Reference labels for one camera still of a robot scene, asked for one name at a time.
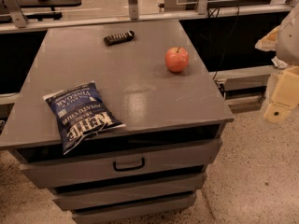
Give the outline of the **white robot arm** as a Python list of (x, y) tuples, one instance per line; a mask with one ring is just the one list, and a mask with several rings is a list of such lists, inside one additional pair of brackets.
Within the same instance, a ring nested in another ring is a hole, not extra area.
[(262, 51), (274, 51), (275, 60), (287, 64), (278, 74), (277, 84), (272, 91), (263, 119), (279, 124), (299, 105), (299, 4), (255, 45)]

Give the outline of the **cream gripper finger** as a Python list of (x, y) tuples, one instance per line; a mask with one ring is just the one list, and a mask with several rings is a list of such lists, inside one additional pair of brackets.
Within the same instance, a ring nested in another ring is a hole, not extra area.
[(267, 35), (259, 39), (255, 48), (261, 51), (275, 51), (278, 40), (279, 26), (272, 29)]
[(283, 70), (277, 75), (263, 118), (274, 124), (283, 122), (299, 105), (299, 67)]

